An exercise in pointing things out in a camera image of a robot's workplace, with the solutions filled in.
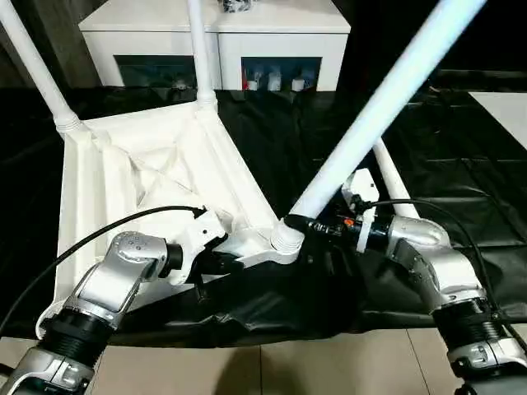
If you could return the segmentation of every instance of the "black cable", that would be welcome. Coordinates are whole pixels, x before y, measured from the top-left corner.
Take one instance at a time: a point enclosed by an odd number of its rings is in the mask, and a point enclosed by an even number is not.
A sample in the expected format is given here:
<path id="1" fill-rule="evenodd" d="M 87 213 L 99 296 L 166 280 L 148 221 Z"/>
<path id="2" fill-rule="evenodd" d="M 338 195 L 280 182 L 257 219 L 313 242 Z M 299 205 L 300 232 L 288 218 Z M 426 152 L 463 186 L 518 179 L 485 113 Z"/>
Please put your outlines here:
<path id="1" fill-rule="evenodd" d="M 446 210 L 445 208 L 440 207 L 436 205 L 435 203 L 429 202 L 427 200 L 420 200 L 420 199 L 389 199 L 389 200 L 382 200 L 378 202 L 364 202 L 363 207 L 365 208 L 363 209 L 365 211 L 368 208 L 377 207 L 377 206 L 391 206 L 393 204 L 421 204 L 423 206 L 428 206 L 442 214 L 447 215 L 459 227 L 461 232 L 464 234 L 465 238 L 468 240 L 470 247 L 476 254 L 476 260 L 478 261 L 479 272 L 481 273 L 481 277 L 482 277 L 480 281 L 483 283 L 487 291 L 488 303 L 491 305 L 494 312 L 498 314 L 498 320 L 503 324 L 503 326 L 511 334 L 511 336 L 515 338 L 515 340 L 518 342 L 518 344 L 523 349 L 524 353 L 527 354 L 527 342 L 525 342 L 523 337 L 514 329 L 514 327 L 511 325 L 510 319 L 507 317 L 505 312 L 502 311 L 500 306 L 498 305 L 496 301 L 496 297 L 494 295 L 494 291 L 492 290 L 490 276 L 488 275 L 487 268 L 485 267 L 485 262 L 481 254 L 481 250 L 479 249 L 478 245 L 474 241 L 473 237 L 470 235 L 467 228 L 461 223 L 461 221 L 458 220 L 454 214 L 452 214 L 450 211 Z"/>
<path id="2" fill-rule="evenodd" d="M 9 321 L 9 318 L 12 316 L 18 305 L 22 302 L 22 300 L 29 294 L 29 292 L 33 289 L 33 287 L 42 280 L 45 276 L 47 276 L 53 269 L 55 269 L 64 259 L 68 258 L 70 255 L 74 254 L 78 249 L 83 247 L 84 245 L 90 243 L 93 239 L 96 239 L 97 237 L 103 235 L 104 233 L 108 232 L 109 230 L 112 230 L 118 226 L 121 226 L 122 224 L 125 224 L 127 222 L 136 220 L 137 218 L 140 218 L 142 216 L 149 216 L 151 214 L 154 214 L 156 212 L 161 211 L 191 211 L 194 216 L 200 216 L 204 213 L 204 209 L 197 208 L 197 207 L 188 207 L 188 206 L 163 206 L 163 207 L 156 207 L 151 208 L 149 210 L 136 212 L 135 214 L 132 214 L 131 216 L 126 216 L 123 219 L 120 219 L 116 222 L 112 222 L 111 224 L 107 226 L 103 226 L 99 230 L 93 232 L 91 235 L 88 235 L 81 241 L 75 243 L 72 247 L 64 251 L 60 256 L 55 259 L 47 268 L 45 268 L 33 281 L 22 291 L 22 293 L 18 296 L 18 298 L 15 300 L 15 302 L 11 305 L 11 308 L 7 311 L 6 315 L 4 316 L 2 323 L 0 323 L 0 339 L 3 337 L 3 333 L 6 329 L 7 322 Z"/>

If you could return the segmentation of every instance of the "white shelf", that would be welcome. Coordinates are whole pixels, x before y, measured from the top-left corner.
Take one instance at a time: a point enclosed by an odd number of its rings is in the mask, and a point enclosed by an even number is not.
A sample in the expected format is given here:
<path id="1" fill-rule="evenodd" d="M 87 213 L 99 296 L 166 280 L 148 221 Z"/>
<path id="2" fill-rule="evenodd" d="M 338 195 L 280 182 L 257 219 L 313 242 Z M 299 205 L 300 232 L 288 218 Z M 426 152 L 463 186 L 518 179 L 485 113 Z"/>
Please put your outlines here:
<path id="1" fill-rule="evenodd" d="M 331 0 L 259 0 L 247 12 L 224 13 L 202 0 L 205 30 L 214 33 L 348 34 Z M 190 31 L 185 0 L 109 0 L 79 25 L 82 31 Z"/>

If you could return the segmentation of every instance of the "black table surface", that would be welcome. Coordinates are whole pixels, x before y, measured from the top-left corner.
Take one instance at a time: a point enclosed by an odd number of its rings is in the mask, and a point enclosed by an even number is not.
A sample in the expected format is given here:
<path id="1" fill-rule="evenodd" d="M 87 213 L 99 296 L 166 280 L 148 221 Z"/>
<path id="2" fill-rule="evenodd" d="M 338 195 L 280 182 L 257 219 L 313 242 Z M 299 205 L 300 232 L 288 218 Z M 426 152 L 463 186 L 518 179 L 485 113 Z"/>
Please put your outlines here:
<path id="1" fill-rule="evenodd" d="M 285 215 L 351 124 L 362 101 L 348 93 L 217 92 L 219 114 L 277 216 Z M 37 91 L 3 90 L 0 316 L 56 256 L 63 141 Z M 67 92 L 82 119 L 189 100 L 167 89 Z M 467 93 L 422 91 L 385 142 L 413 198 L 449 209 L 483 251 L 492 287 L 516 322 L 527 322 L 527 151 Z M 371 154 L 363 161 L 381 193 Z M 336 196 L 323 216 L 341 210 Z M 448 218 L 425 207 L 453 244 L 472 252 Z M 32 337 L 53 297 L 48 276 L 18 309 L 8 334 Z M 433 325 L 394 265 L 378 253 L 306 247 L 298 263 L 262 263 L 214 281 L 210 298 L 192 291 L 130 313 L 115 344 L 233 346 L 339 332 Z"/>

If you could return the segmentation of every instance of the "tiled floor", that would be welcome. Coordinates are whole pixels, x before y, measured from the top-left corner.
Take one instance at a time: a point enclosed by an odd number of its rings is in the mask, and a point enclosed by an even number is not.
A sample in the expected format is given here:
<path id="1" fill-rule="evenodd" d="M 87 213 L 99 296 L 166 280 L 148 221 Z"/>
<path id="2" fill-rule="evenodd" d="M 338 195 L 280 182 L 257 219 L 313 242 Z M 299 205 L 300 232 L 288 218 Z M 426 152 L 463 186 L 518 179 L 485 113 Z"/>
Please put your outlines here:
<path id="1" fill-rule="evenodd" d="M 33 344 L 3 339 L 0 361 L 14 365 Z M 238 349 L 109 347 L 91 393 L 452 395 L 460 383 L 437 330 L 410 329 Z"/>

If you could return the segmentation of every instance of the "cable connector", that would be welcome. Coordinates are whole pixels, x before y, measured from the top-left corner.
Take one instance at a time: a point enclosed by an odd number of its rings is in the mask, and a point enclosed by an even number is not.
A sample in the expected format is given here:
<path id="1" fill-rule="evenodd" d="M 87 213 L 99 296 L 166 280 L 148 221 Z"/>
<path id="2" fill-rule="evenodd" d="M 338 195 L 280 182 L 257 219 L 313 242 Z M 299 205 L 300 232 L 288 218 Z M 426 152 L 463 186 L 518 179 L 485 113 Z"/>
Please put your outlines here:
<path id="1" fill-rule="evenodd" d="M 349 204 L 349 209 L 356 215 L 364 214 L 364 211 L 373 207 L 373 202 L 365 202 L 361 195 L 353 195 Z"/>

